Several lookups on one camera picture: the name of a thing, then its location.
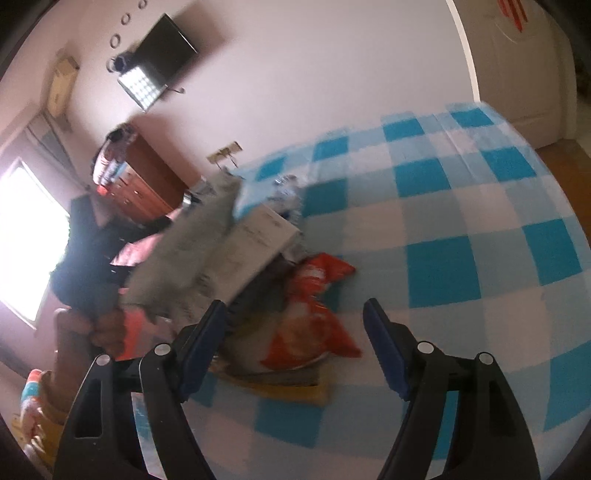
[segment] curtain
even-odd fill
[[[82,189],[87,189],[87,184],[78,176],[72,159],[45,112],[36,115],[25,127],[25,132],[33,146],[39,150],[44,158],[48,159],[54,168],[58,169],[70,180],[73,180]]]

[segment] wall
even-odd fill
[[[11,428],[12,415],[19,413],[25,379],[0,363],[0,414]]]
[[[126,11],[131,23],[122,26]],[[168,93],[141,115],[105,63],[141,40],[164,12],[202,55],[178,83],[185,95]],[[109,46],[115,32],[122,37],[118,50]],[[72,131],[61,139],[87,181],[105,135],[132,116],[191,184],[198,171],[216,170],[205,156],[233,140],[243,146],[238,160],[245,163],[344,125],[473,99],[446,0],[149,0],[142,11],[137,0],[60,0],[0,81],[0,142],[44,104],[64,53],[80,72],[67,111]],[[34,331],[0,304],[0,340],[31,367],[51,366],[57,305],[50,297]]]

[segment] orange snack bag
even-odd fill
[[[328,352],[358,358],[361,350],[339,319],[314,298],[330,283],[355,272],[355,268],[328,254],[304,262],[288,286],[289,304],[275,332],[267,357],[271,370],[303,367]]]

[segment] sunlight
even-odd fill
[[[23,163],[0,183],[0,299],[30,322],[69,234],[66,211]]]

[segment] blue checkered bedsheet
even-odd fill
[[[363,330],[370,297],[447,354],[495,355],[548,476],[591,416],[591,251],[534,150],[482,103],[393,115],[240,169],[237,215],[287,173],[306,185],[310,250],[358,269],[325,302],[363,358],[332,359],[325,408],[265,400],[208,375],[185,412],[219,480],[377,477],[405,405]],[[443,468],[456,403],[449,394],[432,475]],[[142,419],[139,401],[149,443]],[[154,451],[147,456],[157,472]]]

